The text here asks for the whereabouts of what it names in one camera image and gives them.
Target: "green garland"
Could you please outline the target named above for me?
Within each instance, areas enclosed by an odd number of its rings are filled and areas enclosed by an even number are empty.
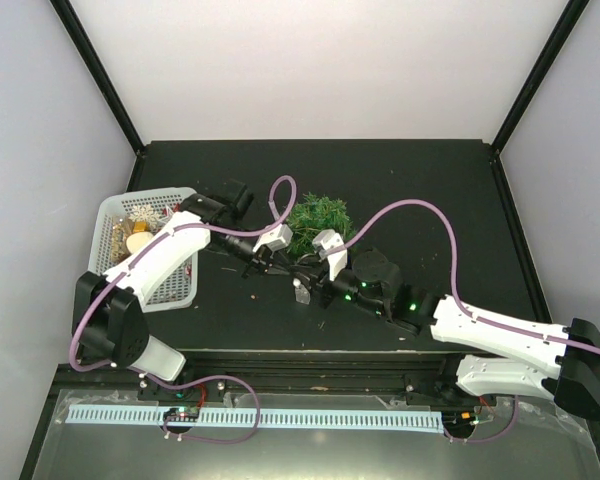
[[[304,200],[304,203],[293,207],[287,219],[287,224],[293,230],[288,250],[292,257],[299,258],[307,253],[314,253],[311,241],[322,230],[335,230],[345,242],[356,234],[344,201],[318,197],[313,193],[306,194]]]

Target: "white backdrop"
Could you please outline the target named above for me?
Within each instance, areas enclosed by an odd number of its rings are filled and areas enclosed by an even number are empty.
[[[143,141],[492,141],[566,0],[73,0]]]

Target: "gray floor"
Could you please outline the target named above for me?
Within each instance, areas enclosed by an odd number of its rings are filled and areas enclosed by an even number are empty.
[[[338,408],[346,408],[345,403]],[[567,434],[564,422],[549,412],[548,405],[542,411],[523,410],[509,435],[485,445],[450,444],[422,433],[261,430],[243,444],[216,446],[165,440],[157,427],[53,422],[34,478],[600,479],[586,435],[574,436],[573,429]],[[480,426],[476,435],[501,429],[507,422],[502,417]],[[243,432],[215,429],[209,434],[228,438]]]

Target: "white wall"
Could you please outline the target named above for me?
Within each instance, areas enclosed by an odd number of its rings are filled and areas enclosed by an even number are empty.
[[[554,320],[600,328],[600,0],[591,2],[503,153]]]
[[[20,473],[97,207],[132,163],[51,4],[0,2],[0,480]]]
[[[145,142],[490,142],[566,0],[73,4]]]

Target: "plastic basket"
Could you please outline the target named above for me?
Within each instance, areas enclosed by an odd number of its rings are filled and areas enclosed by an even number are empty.
[[[167,206],[174,208],[176,204],[194,193],[195,190],[189,187],[159,188],[107,198],[98,210],[89,255],[89,270],[101,275],[115,265],[111,261],[111,231],[115,217],[130,215],[134,206],[151,205],[153,210],[158,212]],[[151,296],[143,311],[157,312],[191,305],[196,296],[197,273],[198,254],[196,253],[167,277]]]

